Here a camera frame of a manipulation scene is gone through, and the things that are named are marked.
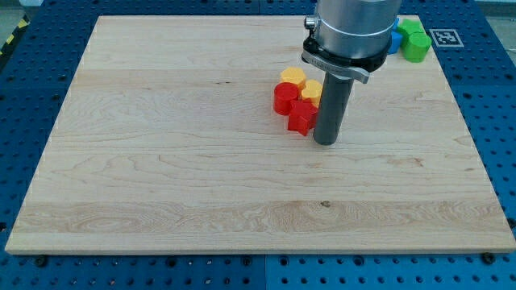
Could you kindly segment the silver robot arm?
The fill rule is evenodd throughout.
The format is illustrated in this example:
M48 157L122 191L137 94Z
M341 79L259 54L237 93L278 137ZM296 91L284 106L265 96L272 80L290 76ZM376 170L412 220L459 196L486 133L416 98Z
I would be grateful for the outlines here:
M385 62L401 0L319 0L305 18L302 60L341 80L367 83Z

